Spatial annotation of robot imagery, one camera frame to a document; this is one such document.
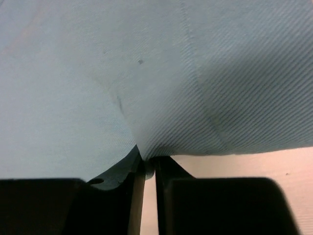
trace ribbed fabric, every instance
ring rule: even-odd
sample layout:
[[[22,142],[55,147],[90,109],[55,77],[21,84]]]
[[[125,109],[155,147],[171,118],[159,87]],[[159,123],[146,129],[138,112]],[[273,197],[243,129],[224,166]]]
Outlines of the ribbed fabric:
[[[312,146],[312,64],[310,0],[4,1],[0,178]]]

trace beige surface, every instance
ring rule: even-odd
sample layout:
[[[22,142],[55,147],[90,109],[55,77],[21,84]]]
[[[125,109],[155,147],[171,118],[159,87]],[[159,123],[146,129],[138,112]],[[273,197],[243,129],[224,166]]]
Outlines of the beige surface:
[[[266,176],[284,190],[300,231],[313,235],[313,148],[255,155],[188,157],[174,159],[195,177]],[[157,235],[154,178],[146,181],[141,222],[142,235]]]

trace fabric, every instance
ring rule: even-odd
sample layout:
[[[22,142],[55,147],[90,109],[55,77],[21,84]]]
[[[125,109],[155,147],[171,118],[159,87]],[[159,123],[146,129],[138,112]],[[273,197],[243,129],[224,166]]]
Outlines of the fabric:
[[[313,145],[310,0],[0,3],[0,178]]]

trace light blue cloth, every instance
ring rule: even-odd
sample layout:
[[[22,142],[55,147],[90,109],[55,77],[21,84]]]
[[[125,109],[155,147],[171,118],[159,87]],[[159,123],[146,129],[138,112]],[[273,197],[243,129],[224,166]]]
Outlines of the light blue cloth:
[[[313,145],[310,0],[0,4],[0,178]]]

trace gray fabric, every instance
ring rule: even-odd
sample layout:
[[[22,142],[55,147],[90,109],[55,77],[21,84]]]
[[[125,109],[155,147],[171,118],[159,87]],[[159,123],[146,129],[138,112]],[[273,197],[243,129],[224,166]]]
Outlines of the gray fabric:
[[[309,0],[5,0],[0,178],[313,145]]]

